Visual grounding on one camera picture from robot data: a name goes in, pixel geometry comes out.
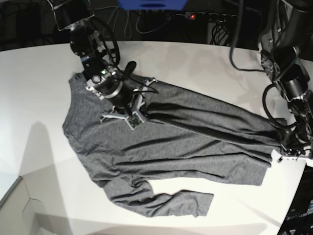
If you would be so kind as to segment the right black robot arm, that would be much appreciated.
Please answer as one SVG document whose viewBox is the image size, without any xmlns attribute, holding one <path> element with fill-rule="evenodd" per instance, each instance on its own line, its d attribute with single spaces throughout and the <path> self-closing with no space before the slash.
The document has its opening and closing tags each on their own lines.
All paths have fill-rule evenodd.
<svg viewBox="0 0 313 235">
<path fill-rule="evenodd" d="M 157 80 L 138 81 L 131 77 L 136 62 L 130 61 L 124 70 L 119 68 L 120 51 L 110 27 L 95 16 L 89 0 L 50 0 L 59 31 L 69 30 L 70 47 L 80 57 L 84 68 L 86 89 L 100 100 L 112 104 L 101 120 L 120 119 L 134 130 L 147 121 L 143 111 L 144 93 L 157 93 L 152 84 Z"/>
</svg>

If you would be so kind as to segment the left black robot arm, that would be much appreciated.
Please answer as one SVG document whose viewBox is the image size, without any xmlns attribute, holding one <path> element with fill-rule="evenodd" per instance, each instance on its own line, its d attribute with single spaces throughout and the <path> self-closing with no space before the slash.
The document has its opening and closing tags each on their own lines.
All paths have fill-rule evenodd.
<svg viewBox="0 0 313 235">
<path fill-rule="evenodd" d="M 282 133 L 280 159 L 313 158 L 313 92 L 310 77 L 299 60 L 301 48 L 313 33 L 311 0 L 272 0 L 267 24 L 259 37 L 261 65 L 270 79 L 262 105 L 271 124 Z M 268 111 L 268 91 L 276 88 L 295 122 L 280 124 Z"/>
</svg>

